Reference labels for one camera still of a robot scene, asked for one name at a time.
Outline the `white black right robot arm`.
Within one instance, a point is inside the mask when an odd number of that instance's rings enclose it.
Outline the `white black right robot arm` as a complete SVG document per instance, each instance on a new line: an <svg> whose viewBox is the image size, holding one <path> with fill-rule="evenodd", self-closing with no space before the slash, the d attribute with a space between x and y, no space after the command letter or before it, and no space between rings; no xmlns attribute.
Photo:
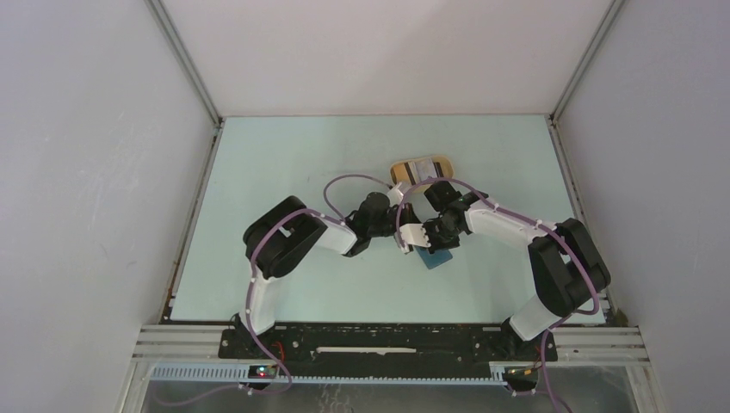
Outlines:
<svg viewBox="0 0 730 413"><path fill-rule="evenodd" d="M525 358L536 337L581 312L611 282L590 233L577 219L530 219L481 192L463 194L449 181L432 183L424 195L437 213L424 223L431 251L457 247L461 234L478 234L527 253L535 295L503 323L500 337L502 351L513 360Z"/></svg>

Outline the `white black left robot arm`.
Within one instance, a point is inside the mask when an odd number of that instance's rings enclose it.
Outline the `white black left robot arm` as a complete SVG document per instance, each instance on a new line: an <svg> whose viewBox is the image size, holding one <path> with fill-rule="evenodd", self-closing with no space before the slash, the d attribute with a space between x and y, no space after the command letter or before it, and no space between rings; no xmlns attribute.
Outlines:
<svg viewBox="0 0 730 413"><path fill-rule="evenodd" d="M239 337L239 347L251 358L269 353L272 335L268 330L276 322L281 281L312 249L353 257L366 250L374 238L393 237L402 225L410 230L421 224L412 204L399 208L379 192L368 194L344 219L313 210L294 195L279 202L243 235L251 281L239 313L246 328Z"/></svg>

